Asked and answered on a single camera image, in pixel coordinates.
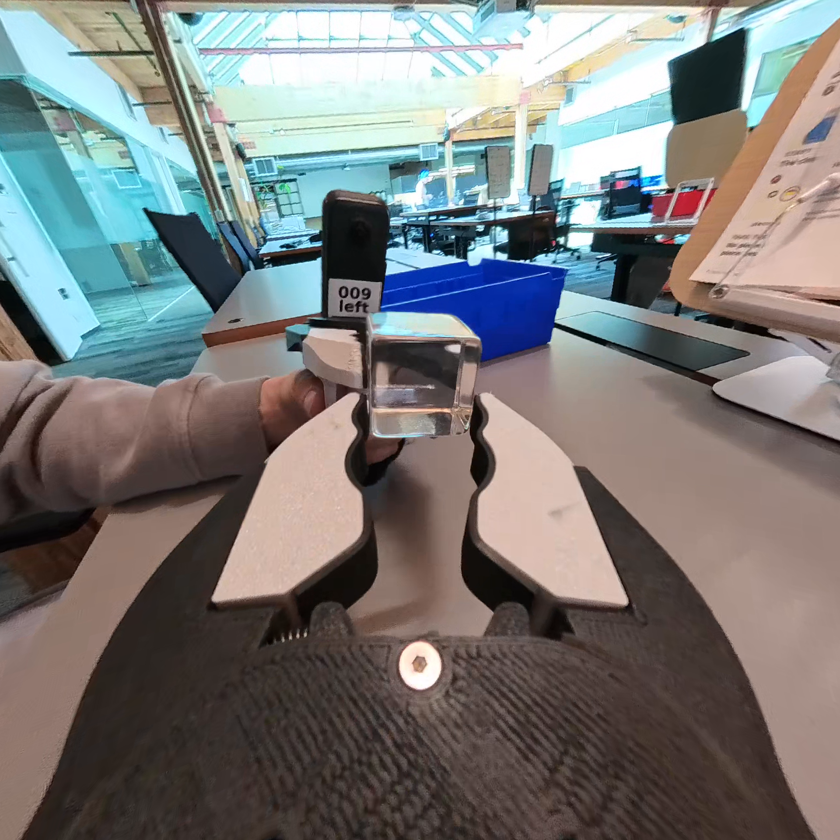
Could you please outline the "black desk mat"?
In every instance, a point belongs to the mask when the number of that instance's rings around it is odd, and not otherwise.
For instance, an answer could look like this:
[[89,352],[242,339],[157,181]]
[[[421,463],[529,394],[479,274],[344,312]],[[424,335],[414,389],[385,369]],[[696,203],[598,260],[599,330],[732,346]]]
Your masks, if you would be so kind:
[[555,327],[579,338],[610,344],[619,350],[694,373],[749,356],[746,350],[602,311],[562,318],[555,322]]

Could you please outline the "person's left hand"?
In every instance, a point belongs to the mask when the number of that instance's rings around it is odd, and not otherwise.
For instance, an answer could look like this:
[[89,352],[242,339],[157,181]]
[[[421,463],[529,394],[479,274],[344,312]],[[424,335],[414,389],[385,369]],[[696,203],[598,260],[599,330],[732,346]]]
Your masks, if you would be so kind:
[[259,389],[259,424],[271,454],[326,407],[321,380],[307,370],[265,379]]

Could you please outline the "clear colourless cube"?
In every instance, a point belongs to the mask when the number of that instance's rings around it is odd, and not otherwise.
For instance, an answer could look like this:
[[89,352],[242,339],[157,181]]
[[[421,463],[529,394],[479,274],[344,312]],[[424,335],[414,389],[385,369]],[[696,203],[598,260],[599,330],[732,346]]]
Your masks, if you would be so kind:
[[370,435],[439,438],[469,431],[481,341],[455,316],[381,311],[366,320]]

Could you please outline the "wooden document stand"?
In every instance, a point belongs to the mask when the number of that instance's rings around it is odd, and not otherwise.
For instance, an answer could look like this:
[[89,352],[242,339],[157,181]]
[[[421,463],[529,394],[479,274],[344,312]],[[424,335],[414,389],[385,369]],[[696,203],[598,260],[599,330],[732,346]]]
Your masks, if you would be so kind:
[[838,441],[839,23],[791,70],[731,163],[670,278],[690,308],[769,330],[801,354],[713,387]]

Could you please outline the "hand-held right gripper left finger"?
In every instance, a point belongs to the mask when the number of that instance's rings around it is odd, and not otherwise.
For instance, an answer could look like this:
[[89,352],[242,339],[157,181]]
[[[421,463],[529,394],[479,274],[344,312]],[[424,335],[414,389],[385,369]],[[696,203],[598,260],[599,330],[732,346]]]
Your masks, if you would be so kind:
[[212,595],[216,607],[298,607],[371,530],[352,458],[365,466],[366,398],[348,394],[268,457]]

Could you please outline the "printed instruction sheet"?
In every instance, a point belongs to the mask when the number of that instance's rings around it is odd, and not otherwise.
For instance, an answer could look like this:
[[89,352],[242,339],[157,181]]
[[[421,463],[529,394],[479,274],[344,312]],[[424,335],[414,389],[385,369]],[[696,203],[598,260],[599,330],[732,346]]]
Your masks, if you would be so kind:
[[838,298],[839,47],[691,279]]

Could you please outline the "white table wooden edge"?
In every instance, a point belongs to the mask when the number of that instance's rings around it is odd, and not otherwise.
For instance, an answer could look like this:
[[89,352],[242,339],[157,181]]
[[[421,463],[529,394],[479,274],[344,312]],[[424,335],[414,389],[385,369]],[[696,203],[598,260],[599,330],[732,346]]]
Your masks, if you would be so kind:
[[279,335],[317,317],[321,280],[319,259],[249,271],[203,328],[206,347]]

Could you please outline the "black office chair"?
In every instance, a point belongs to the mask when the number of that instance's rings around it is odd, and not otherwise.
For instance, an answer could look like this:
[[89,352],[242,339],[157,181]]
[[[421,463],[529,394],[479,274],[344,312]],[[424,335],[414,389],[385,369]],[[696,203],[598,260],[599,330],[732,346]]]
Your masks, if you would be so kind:
[[163,213],[147,207],[143,212],[175,263],[212,312],[217,312],[242,277],[229,264],[222,246],[194,213]]

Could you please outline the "person's left forearm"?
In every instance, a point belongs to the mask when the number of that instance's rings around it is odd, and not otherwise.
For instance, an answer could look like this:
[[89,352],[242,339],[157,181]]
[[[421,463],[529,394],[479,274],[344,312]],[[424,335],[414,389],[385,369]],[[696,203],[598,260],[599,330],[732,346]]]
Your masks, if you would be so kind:
[[148,386],[1,365],[1,520],[111,506],[238,476],[279,444],[268,380]]

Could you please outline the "dark computer monitor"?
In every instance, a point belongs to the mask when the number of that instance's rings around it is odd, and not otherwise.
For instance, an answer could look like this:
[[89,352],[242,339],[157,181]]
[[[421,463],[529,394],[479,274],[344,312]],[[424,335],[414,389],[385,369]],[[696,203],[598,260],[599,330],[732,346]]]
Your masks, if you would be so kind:
[[503,201],[511,194],[511,148],[504,144],[488,145],[485,149],[487,199],[490,203]]

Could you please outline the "blue plastic bin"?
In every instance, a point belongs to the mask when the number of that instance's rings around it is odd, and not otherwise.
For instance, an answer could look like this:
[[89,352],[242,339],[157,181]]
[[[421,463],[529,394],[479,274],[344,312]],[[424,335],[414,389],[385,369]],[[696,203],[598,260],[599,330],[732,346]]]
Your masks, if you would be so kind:
[[385,280],[381,308],[449,314],[479,336],[482,360],[548,344],[568,270],[483,259],[409,270]]

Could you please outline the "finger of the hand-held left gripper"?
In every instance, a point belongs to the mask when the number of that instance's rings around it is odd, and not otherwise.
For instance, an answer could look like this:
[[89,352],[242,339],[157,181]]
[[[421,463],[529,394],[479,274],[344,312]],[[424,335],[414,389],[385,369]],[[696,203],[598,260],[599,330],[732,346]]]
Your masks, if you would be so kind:
[[355,329],[310,327],[302,360],[320,379],[325,395],[362,393],[366,388],[362,338]]

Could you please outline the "red storage bin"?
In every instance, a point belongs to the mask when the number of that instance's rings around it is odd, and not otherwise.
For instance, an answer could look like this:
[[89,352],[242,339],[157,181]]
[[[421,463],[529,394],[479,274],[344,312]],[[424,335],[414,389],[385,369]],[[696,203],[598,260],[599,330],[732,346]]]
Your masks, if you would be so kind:
[[710,189],[690,186],[682,190],[673,190],[653,196],[650,203],[650,213],[653,219],[665,221],[698,217],[717,192],[716,187]]

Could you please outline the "grey desk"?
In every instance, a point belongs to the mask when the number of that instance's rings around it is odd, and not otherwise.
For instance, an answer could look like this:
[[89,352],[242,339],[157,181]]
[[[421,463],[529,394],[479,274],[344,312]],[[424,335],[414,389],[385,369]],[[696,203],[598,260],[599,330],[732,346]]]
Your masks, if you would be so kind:
[[[677,562],[748,673],[794,795],[838,838],[838,447],[712,393],[789,345],[631,311],[740,346],[690,378],[555,330],[478,389],[587,468]],[[164,557],[232,481],[116,508],[63,591],[2,620],[2,838],[19,838],[98,657]]]

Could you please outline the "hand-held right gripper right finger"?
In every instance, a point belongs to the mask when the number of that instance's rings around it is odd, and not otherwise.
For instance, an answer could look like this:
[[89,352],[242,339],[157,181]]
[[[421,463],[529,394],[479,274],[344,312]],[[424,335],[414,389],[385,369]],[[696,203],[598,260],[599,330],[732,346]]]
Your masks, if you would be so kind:
[[463,579],[489,609],[518,602],[591,610],[629,606],[572,460],[490,393],[476,397]]

